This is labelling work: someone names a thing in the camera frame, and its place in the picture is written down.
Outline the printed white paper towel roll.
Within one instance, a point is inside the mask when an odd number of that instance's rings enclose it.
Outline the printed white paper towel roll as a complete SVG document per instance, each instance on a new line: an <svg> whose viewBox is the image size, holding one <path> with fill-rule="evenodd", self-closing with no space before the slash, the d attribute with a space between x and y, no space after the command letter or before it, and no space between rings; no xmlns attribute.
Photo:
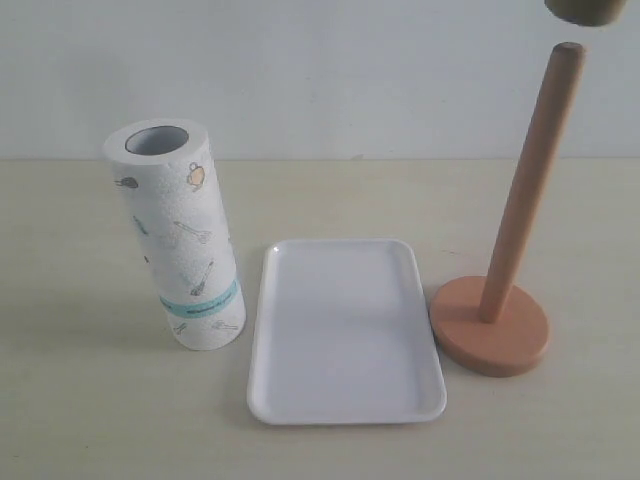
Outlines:
<svg viewBox="0 0 640 480"><path fill-rule="evenodd" d="M246 308L207 130L140 121L112 133L103 152L174 338L194 351L230 344Z"/></svg>

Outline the white rectangular plastic tray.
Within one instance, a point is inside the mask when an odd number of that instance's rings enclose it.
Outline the white rectangular plastic tray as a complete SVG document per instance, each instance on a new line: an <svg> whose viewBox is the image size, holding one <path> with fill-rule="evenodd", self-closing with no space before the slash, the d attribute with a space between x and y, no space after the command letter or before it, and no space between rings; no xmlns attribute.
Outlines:
<svg viewBox="0 0 640 480"><path fill-rule="evenodd" d="M379 238L270 246L247 404L269 425L440 417L447 391L412 248Z"/></svg>

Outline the brown cardboard tube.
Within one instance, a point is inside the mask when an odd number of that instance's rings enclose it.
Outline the brown cardboard tube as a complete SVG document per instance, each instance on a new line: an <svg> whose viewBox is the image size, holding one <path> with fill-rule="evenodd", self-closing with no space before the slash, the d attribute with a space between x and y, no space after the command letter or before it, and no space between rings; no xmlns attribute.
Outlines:
<svg viewBox="0 0 640 480"><path fill-rule="evenodd" d="M626 0L544 1L546 8L556 18L584 27L601 27L613 23L626 3Z"/></svg>

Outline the wooden paper towel holder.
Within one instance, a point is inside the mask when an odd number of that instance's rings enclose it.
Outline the wooden paper towel holder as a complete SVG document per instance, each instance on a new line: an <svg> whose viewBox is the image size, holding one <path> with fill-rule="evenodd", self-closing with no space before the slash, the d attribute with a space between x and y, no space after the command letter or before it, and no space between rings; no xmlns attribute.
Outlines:
<svg viewBox="0 0 640 480"><path fill-rule="evenodd" d="M585 49L554 46L516 167L484 276L464 276L441 286L429 306L439 345L459 365L492 377L535 368L549 344L542 307L515 278L556 157L579 84Z"/></svg>

